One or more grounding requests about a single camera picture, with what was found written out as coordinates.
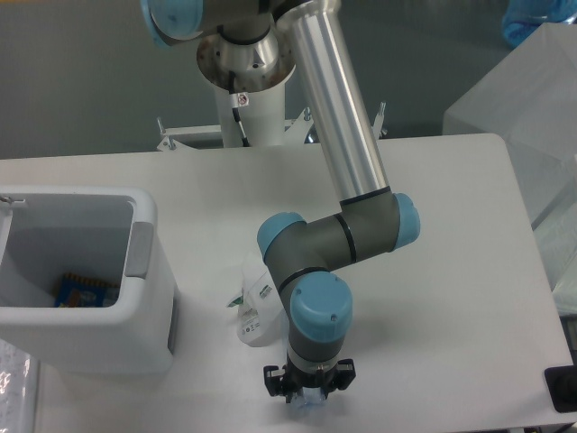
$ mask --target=robotic arm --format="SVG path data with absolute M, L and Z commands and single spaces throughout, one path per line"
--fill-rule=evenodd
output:
M 303 387 L 320 388 L 327 396 L 346 389 L 355 377 L 353 360 L 339 361 L 353 297 L 331 272 L 410 244 L 420 231 L 412 201 L 393 194 L 387 181 L 338 21 L 340 6 L 340 0 L 142 0 L 160 45 L 218 32 L 236 47 L 236 66 L 216 62 L 222 87 L 231 93 L 240 82 L 258 91 L 247 67 L 255 56 L 271 54 L 251 65 L 268 68 L 263 78 L 283 70 L 270 50 L 272 44 L 281 52 L 283 39 L 301 70 L 342 212 L 311 223 L 299 214 L 278 214 L 257 236 L 289 319 L 287 362 L 282 368 L 264 367 L 264 381 L 271 396 L 285 396 L 287 402 Z M 277 45 L 268 41 L 271 26 L 279 35 Z

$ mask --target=white table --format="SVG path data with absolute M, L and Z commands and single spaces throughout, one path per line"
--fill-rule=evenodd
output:
M 453 432 L 573 423 L 543 371 L 571 362 L 504 143 L 493 135 L 380 143 L 392 188 L 417 204 L 415 244 L 338 273 L 353 290 L 343 347 L 357 378 L 296 414 L 268 396 L 280 344 L 243 345 L 241 262 L 269 216 L 337 212 L 317 146 L 0 161 L 0 184 L 138 186 L 182 291 L 165 375 L 104 377 L 43 365 L 38 432 Z

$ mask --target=white bin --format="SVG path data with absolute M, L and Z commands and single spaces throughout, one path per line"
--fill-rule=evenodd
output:
M 71 372 L 166 371 L 178 288 L 156 224 L 140 189 L 0 186 L 0 338 Z M 67 272 L 118 301 L 55 308 Z

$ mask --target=black object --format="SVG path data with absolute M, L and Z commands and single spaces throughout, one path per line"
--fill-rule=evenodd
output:
M 281 395 L 286 403 L 303 387 L 320 388 L 325 397 L 336 390 L 346 390 L 356 377 L 354 362 L 352 359 L 343 359 L 328 371 L 319 369 L 315 374 L 300 371 L 295 365 L 287 360 L 282 369 L 277 365 L 267 365 L 263 368 L 264 385 L 271 397 Z
M 274 11 L 272 11 L 272 18 L 274 22 L 277 22 L 282 15 L 287 13 L 289 10 L 294 9 L 297 6 L 301 6 L 304 3 L 308 3 L 311 0 L 286 0 L 284 3 L 279 5 Z
M 555 410 L 577 412 L 577 366 L 547 368 L 545 380 Z

